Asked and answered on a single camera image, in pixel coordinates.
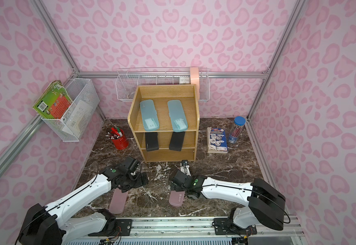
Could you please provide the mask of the teal pencil case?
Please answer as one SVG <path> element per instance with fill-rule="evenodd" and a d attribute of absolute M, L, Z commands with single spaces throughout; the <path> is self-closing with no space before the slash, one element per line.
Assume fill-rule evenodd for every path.
<path fill-rule="evenodd" d="M 180 100 L 169 100 L 167 102 L 172 129 L 174 132 L 185 132 L 188 122 Z"/>
<path fill-rule="evenodd" d="M 147 132 L 156 131 L 160 128 L 157 111 L 153 100 L 140 102 L 140 109 L 144 130 Z"/>

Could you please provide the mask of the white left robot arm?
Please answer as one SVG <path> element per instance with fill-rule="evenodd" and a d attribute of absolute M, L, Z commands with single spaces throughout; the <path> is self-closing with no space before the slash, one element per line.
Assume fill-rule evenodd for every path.
<path fill-rule="evenodd" d="M 63 245 L 83 236 L 121 236 L 124 228 L 107 209 L 99 209 L 82 218 L 74 218 L 74 215 L 105 193 L 112 190 L 124 193 L 145 186 L 148 182 L 146 172 L 106 167 L 66 196 L 45 206 L 32 206 L 15 244 Z"/>

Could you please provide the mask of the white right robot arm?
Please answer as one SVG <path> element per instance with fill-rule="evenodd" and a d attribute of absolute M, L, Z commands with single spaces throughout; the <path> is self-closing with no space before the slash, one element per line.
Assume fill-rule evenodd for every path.
<path fill-rule="evenodd" d="M 284 229 L 286 198 L 263 179 L 251 183 L 234 183 L 197 175 L 189 176 L 177 169 L 169 178 L 170 189 L 185 192 L 193 200 L 220 199 L 242 205 L 234 208 L 229 226 L 248 228 L 261 224 L 276 231 Z"/>

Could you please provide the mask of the pink pencil case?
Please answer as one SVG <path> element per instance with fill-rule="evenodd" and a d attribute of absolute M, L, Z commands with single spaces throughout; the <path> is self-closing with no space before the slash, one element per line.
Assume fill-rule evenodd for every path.
<path fill-rule="evenodd" d="M 111 203 L 109 206 L 109 212 L 112 214 L 121 214 L 124 212 L 124 208 L 125 208 L 125 204 L 127 201 L 127 197 L 128 197 L 128 193 L 129 192 L 123 192 L 120 189 L 115 189 L 112 199 L 111 199 Z"/>
<path fill-rule="evenodd" d="M 177 192 L 172 190 L 169 197 L 169 204 L 173 207 L 181 207 L 185 198 L 185 192 Z"/>

